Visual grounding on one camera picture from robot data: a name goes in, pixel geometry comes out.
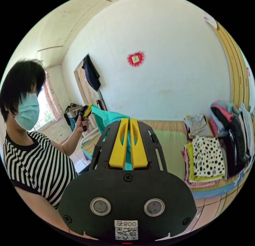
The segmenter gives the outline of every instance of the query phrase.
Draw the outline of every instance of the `face mask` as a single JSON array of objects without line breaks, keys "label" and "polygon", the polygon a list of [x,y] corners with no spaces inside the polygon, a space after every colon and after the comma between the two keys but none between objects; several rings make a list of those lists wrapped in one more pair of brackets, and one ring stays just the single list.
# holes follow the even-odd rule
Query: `face mask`
[{"label": "face mask", "polygon": [[27,96],[22,97],[22,102],[18,106],[19,114],[15,117],[18,125],[30,131],[33,129],[39,118],[39,103],[36,94],[27,93]]}]

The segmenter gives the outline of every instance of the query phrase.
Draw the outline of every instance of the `qr code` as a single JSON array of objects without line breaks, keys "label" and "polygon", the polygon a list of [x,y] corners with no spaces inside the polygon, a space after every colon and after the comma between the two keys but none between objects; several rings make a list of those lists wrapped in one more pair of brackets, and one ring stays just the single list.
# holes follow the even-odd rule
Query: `qr code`
[{"label": "qr code", "polygon": [[116,240],[138,240],[138,227],[115,227]]}]

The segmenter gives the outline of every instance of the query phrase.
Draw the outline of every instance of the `ceiling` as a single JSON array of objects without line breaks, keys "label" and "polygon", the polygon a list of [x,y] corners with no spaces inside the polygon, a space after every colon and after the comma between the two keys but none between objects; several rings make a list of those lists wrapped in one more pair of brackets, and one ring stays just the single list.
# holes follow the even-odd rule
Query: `ceiling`
[{"label": "ceiling", "polygon": [[51,11],[20,42],[5,69],[3,79],[21,58],[39,59],[46,68],[61,64],[81,29],[98,12],[116,1],[70,0]]}]

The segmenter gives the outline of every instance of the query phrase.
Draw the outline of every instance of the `striped shirt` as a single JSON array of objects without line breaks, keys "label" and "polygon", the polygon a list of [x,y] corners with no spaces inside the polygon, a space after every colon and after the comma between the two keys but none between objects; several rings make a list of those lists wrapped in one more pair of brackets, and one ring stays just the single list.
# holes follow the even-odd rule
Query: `striped shirt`
[{"label": "striped shirt", "polygon": [[46,135],[28,135],[34,144],[21,146],[6,134],[3,159],[7,174],[15,187],[42,195],[57,209],[65,188],[77,176],[73,162]]}]

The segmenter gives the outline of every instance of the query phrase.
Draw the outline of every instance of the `pink curtain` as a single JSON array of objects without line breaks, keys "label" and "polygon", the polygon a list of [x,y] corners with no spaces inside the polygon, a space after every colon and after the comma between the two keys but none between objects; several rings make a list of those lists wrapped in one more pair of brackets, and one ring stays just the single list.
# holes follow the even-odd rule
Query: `pink curtain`
[{"label": "pink curtain", "polygon": [[61,107],[59,106],[58,100],[52,88],[52,85],[50,82],[50,76],[48,72],[46,72],[46,81],[44,83],[44,93],[54,118],[56,120],[60,119],[63,112]]}]

